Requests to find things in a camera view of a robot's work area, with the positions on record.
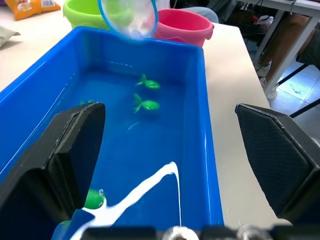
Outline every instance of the pink bucket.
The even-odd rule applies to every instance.
[[[214,25],[204,16],[182,9],[159,10],[158,28],[153,37],[202,47],[210,39]]]

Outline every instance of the orange snack bag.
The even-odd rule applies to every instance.
[[[4,0],[14,14],[15,20],[25,19],[35,14],[60,10],[54,0]]]

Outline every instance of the white table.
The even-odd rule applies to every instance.
[[[308,0],[297,0],[294,5],[292,5],[293,1],[289,0],[240,0],[244,3],[250,3],[250,4],[262,4],[263,7],[277,9],[278,12],[274,17],[273,23],[270,26],[270,29],[264,36],[259,49],[253,59],[253,62],[257,62],[259,59],[261,53],[265,49],[269,39],[271,38],[273,32],[275,31],[279,21],[281,20],[284,12],[292,12],[295,14],[301,14],[306,15],[309,18],[309,21],[303,31],[300,33],[299,37],[296,39],[292,47],[290,48],[290,51],[286,54],[285,58],[281,62],[278,69],[273,74],[271,81],[269,82],[267,88],[264,90],[264,93],[268,95],[272,88],[277,84],[280,77],[284,74],[287,67],[290,65],[294,57],[297,55],[299,49],[302,47],[304,42],[307,40],[308,36],[312,32],[312,30],[315,28],[317,23],[320,20],[320,3],[314,2],[314,1],[308,1]]]
[[[21,33],[0,50],[0,90],[71,30],[61,11],[14,21],[0,8],[0,25]],[[269,107],[239,29],[216,24],[203,49],[224,223],[233,228],[287,223],[277,219],[259,186],[234,112],[238,103]]]

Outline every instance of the blue plastic tub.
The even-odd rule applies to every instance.
[[[142,73],[160,89],[135,86]],[[134,94],[160,108],[134,113]],[[106,107],[91,188],[104,190],[108,206],[173,161],[182,225],[223,224],[204,53],[197,46],[155,39],[136,44],[109,31],[75,28],[0,93],[0,182],[55,114],[88,101]],[[74,229],[88,217],[79,212]],[[179,225],[179,217],[176,177],[168,175],[115,225],[165,230]]]

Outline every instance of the chair leg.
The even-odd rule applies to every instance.
[[[300,114],[303,114],[304,112],[308,111],[309,109],[312,109],[313,107],[317,106],[320,104],[320,98],[318,100],[315,100],[313,103],[310,103],[309,105],[301,108],[300,110],[292,113],[290,115],[291,118],[295,118],[297,116],[299,116]]]
[[[295,71],[293,71],[292,73],[290,73],[288,76],[286,76],[284,79],[282,79],[281,81],[278,82],[279,86],[281,84],[283,84],[284,82],[286,82],[287,80],[289,80],[290,78],[292,78],[294,75],[300,73],[303,69],[305,69],[306,67],[308,67],[308,64],[303,64],[301,67],[297,68]]]

